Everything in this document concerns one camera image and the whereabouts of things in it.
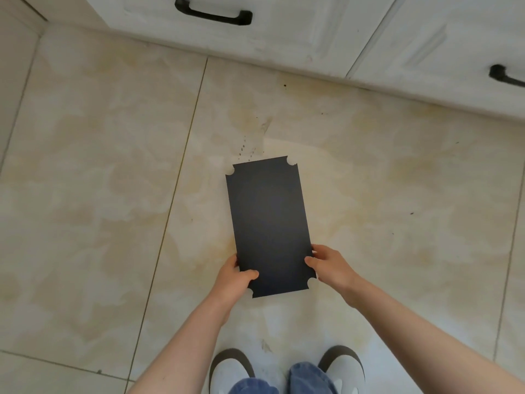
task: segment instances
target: hand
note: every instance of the hand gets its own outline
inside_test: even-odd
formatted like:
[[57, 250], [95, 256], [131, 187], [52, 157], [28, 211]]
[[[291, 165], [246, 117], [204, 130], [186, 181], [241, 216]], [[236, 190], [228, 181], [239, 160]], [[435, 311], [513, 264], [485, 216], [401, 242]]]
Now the hand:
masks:
[[313, 268], [321, 282], [337, 291], [351, 307], [355, 307], [354, 289], [363, 280], [337, 250], [325, 245], [312, 244], [315, 257], [306, 257], [306, 264]]
[[227, 313], [246, 291], [250, 281], [259, 277], [258, 271], [240, 272], [236, 267], [237, 254], [233, 254], [220, 268], [215, 284], [208, 295], [208, 297], [214, 298], [224, 305]]

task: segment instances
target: black card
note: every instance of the black card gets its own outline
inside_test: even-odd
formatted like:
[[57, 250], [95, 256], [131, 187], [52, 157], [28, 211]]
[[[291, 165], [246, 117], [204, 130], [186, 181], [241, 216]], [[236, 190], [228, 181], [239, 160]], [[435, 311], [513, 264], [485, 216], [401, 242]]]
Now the black card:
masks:
[[234, 164], [226, 176], [237, 260], [241, 271], [257, 270], [248, 286], [253, 297], [308, 289], [316, 273], [297, 165], [287, 157]]

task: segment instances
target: shoe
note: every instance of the shoe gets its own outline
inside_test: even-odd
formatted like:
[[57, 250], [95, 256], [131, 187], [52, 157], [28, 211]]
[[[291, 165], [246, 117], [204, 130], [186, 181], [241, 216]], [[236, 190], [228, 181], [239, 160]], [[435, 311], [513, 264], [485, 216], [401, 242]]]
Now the shoe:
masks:
[[236, 348], [221, 351], [209, 368], [210, 394], [228, 394], [240, 380], [255, 377], [252, 365], [244, 353]]
[[330, 348], [319, 361], [319, 369], [332, 380], [339, 394], [366, 393], [363, 364], [350, 348]]

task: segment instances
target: drawer handle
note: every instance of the drawer handle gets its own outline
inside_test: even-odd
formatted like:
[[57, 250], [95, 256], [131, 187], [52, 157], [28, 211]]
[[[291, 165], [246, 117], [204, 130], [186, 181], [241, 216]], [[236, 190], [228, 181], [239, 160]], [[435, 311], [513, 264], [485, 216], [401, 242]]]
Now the drawer handle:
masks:
[[492, 65], [489, 71], [489, 77], [503, 83], [517, 85], [518, 87], [525, 87], [525, 81], [513, 79], [507, 76], [507, 67], [503, 65]]
[[247, 26], [251, 24], [253, 17], [253, 13], [251, 11], [245, 10], [241, 10], [236, 18], [228, 18], [221, 15], [213, 15], [212, 13], [195, 11], [189, 7], [189, 0], [175, 0], [175, 8], [185, 15], [237, 26]]

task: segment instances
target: pant leg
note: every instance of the pant leg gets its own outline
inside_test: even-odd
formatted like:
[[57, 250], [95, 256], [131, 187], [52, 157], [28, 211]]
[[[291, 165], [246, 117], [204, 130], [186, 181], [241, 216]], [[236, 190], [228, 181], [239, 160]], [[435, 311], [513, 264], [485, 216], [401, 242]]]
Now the pant leg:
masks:
[[289, 394], [338, 394], [332, 380], [310, 362], [299, 362], [290, 368]]
[[250, 377], [237, 382], [228, 394], [279, 394], [279, 390], [264, 380]]

